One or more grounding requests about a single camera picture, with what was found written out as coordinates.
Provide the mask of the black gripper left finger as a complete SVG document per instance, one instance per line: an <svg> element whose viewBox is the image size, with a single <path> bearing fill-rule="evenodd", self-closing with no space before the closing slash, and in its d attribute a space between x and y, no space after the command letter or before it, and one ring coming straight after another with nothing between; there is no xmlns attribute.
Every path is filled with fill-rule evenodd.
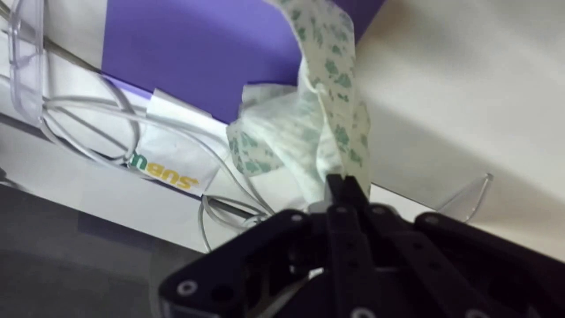
<svg viewBox="0 0 565 318"><path fill-rule="evenodd" d="M284 210L158 284L164 318L351 318L353 213Z"/></svg>

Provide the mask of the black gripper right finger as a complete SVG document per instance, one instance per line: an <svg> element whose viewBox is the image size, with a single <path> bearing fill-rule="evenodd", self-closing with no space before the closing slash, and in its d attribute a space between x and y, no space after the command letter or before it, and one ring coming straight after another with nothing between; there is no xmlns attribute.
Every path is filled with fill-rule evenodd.
<svg viewBox="0 0 565 318"><path fill-rule="evenodd" d="M335 308L365 318L565 318L565 263L436 211L406 222L326 178Z"/></svg>

